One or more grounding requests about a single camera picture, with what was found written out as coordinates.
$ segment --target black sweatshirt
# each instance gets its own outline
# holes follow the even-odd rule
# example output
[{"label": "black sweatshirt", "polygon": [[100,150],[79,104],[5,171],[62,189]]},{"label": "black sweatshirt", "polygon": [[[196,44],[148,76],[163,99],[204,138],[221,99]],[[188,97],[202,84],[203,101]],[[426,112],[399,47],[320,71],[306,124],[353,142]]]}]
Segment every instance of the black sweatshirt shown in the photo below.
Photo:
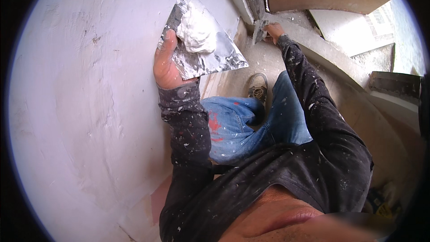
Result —
[{"label": "black sweatshirt", "polygon": [[[162,241],[218,241],[274,184],[323,213],[361,211],[373,170],[368,149],[343,120],[298,44],[286,34],[277,44],[314,140],[277,144],[234,166],[212,165],[199,82],[159,89],[162,118],[170,125],[173,164],[159,220]],[[223,175],[213,180],[220,169]]]}]

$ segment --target plastered wall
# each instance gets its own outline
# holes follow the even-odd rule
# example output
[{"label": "plastered wall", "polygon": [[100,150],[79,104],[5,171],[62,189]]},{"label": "plastered wall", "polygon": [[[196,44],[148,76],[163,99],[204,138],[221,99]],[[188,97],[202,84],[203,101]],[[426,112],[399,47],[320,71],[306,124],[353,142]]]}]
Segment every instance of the plastered wall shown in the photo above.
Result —
[{"label": "plastered wall", "polygon": [[[56,241],[159,240],[172,168],[152,65],[175,1],[39,0],[25,25],[11,75],[11,143]],[[201,2],[235,34],[231,0]]]}]

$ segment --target skin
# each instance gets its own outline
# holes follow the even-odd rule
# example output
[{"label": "skin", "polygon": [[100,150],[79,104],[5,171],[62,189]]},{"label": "skin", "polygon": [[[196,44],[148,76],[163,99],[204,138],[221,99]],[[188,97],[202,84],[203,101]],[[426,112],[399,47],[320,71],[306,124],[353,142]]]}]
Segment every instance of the skin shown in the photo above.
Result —
[{"label": "skin", "polygon": [[[267,42],[277,44],[284,30],[278,23],[263,28]],[[153,72],[159,87],[173,89],[196,78],[182,80],[172,60],[178,44],[176,33],[169,30],[160,49],[155,51]],[[315,218],[323,215],[297,199],[281,185],[269,187],[223,233],[220,242],[328,242],[371,241],[374,234],[345,225],[336,219]]]}]

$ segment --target lips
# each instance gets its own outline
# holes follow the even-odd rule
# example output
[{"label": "lips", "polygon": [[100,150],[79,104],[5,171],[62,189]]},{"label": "lips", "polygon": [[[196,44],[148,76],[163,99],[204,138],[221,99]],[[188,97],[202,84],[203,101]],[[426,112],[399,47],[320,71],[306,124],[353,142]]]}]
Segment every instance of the lips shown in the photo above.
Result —
[{"label": "lips", "polygon": [[317,213],[313,208],[310,208],[307,206],[296,207],[293,210],[286,211],[278,215],[277,217],[275,217],[256,236],[260,236],[262,234],[265,234],[277,229],[285,228],[288,226],[292,226],[295,224],[305,223],[307,220],[314,218],[318,215],[320,215],[320,213]]}]

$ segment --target gray sneaker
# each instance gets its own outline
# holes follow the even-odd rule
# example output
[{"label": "gray sneaker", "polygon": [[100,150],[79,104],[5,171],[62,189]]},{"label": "gray sneaker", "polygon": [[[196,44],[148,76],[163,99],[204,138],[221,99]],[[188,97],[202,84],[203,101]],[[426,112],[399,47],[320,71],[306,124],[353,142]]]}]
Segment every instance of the gray sneaker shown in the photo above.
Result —
[{"label": "gray sneaker", "polygon": [[255,73],[249,82],[248,97],[260,100],[266,105],[267,96],[267,76],[265,73]]}]

